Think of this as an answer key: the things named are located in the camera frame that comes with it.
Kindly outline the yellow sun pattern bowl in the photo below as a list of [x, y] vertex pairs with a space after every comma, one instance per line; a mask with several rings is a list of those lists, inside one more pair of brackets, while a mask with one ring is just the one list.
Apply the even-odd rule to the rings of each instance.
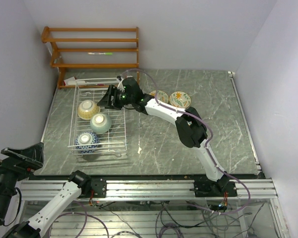
[[77, 115], [83, 120], [90, 120], [100, 112], [100, 107], [92, 100], [84, 100], [78, 106]]

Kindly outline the pale green celadon bowl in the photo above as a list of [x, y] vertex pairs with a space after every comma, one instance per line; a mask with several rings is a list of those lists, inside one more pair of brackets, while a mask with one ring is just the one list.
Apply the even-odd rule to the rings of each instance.
[[112, 125], [112, 120], [108, 114], [98, 113], [90, 120], [91, 130], [95, 133], [106, 133]]

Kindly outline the white wire dish rack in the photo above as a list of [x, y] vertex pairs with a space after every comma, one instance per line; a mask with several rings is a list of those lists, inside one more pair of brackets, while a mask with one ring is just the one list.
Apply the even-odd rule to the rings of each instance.
[[97, 103], [116, 78], [78, 79], [75, 82], [69, 150], [76, 156], [115, 155], [127, 151], [125, 111]]

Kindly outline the red blue zigzag bowl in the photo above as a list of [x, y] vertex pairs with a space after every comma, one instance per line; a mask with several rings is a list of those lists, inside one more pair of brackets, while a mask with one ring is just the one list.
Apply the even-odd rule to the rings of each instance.
[[87, 131], [80, 133], [75, 139], [75, 149], [80, 154], [96, 152], [99, 144], [99, 137], [96, 133]]

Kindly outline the yellow star floral bowl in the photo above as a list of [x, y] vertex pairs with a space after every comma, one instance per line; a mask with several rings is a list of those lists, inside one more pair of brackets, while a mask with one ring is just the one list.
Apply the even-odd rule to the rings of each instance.
[[161, 104], [161, 103], [168, 104], [169, 102], [169, 96], [164, 91], [158, 90], [156, 92], [154, 90], [154, 91], [151, 91], [149, 94], [154, 97], [157, 96], [157, 100], [159, 101], [158, 104]]

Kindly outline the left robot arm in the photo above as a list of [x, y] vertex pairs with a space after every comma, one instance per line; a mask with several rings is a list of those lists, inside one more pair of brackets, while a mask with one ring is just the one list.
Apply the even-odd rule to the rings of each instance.
[[71, 173], [58, 191], [52, 191], [48, 183], [46, 188], [40, 180], [31, 181], [30, 198], [46, 201], [47, 204], [27, 221], [16, 224], [5, 222], [10, 202], [15, 195], [19, 201], [26, 195], [25, 189], [16, 185], [19, 181], [28, 181], [36, 170], [44, 165], [44, 144], [36, 143], [23, 149], [4, 148], [1, 154], [6, 158], [0, 160], [0, 226], [9, 227], [6, 238], [42, 238], [59, 215], [79, 197], [86, 197], [91, 192], [91, 177], [81, 171]]

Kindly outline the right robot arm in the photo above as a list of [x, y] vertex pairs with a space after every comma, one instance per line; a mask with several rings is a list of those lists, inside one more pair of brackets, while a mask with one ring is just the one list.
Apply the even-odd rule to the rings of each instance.
[[111, 110], [121, 110], [131, 105], [139, 113], [158, 117], [174, 125], [181, 143], [194, 150], [205, 170], [206, 185], [197, 191], [204, 196], [224, 195], [230, 178], [217, 161], [209, 144], [207, 126], [195, 108], [188, 107], [181, 111], [169, 106], [144, 93], [133, 77], [122, 79], [117, 86], [109, 85], [97, 105]]

